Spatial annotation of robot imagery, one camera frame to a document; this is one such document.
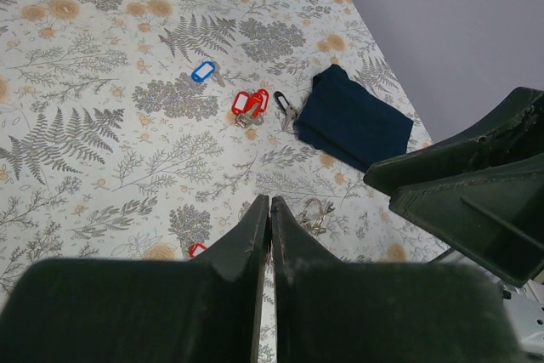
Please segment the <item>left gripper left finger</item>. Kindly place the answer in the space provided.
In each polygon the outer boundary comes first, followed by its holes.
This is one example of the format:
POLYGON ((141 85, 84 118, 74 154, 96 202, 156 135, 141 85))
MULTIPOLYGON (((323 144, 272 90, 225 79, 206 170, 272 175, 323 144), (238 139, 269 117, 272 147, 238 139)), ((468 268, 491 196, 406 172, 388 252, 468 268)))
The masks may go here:
POLYGON ((254 362, 269 198, 189 261, 51 258, 1 313, 4 362, 254 362))

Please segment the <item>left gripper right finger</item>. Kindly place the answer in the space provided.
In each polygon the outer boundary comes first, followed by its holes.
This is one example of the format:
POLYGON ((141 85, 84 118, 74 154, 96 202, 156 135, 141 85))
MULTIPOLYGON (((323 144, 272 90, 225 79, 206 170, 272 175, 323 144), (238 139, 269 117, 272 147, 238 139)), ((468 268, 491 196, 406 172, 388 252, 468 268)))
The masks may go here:
POLYGON ((348 263, 271 205, 280 362, 523 362, 498 287, 460 264, 348 263))

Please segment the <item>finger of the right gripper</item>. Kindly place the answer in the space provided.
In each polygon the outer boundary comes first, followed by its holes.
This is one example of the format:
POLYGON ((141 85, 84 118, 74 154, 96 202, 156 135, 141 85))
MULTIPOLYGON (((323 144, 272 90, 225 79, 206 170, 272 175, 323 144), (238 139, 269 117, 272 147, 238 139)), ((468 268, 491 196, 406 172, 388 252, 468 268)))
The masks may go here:
POLYGON ((513 286, 543 270, 543 92, 515 88, 465 131, 372 164, 392 212, 513 286))

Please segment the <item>red key tag with key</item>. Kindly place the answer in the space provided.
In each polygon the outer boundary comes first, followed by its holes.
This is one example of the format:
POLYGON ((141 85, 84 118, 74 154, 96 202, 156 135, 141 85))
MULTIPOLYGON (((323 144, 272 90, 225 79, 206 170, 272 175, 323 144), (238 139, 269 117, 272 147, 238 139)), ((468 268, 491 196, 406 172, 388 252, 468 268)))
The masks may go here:
POLYGON ((201 242, 195 242, 186 247, 186 255, 189 259, 195 258, 207 250, 207 247, 201 242))

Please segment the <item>metal key holder red handle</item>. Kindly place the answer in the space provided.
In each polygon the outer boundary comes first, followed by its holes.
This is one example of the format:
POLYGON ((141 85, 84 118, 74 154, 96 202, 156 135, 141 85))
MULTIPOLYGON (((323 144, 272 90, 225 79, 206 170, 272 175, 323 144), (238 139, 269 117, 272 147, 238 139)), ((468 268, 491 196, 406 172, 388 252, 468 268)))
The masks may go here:
POLYGON ((318 236, 326 233, 326 228, 323 226, 324 220, 334 210, 335 207, 331 201, 321 201, 312 197, 305 202, 303 210, 295 219, 307 232, 318 236))

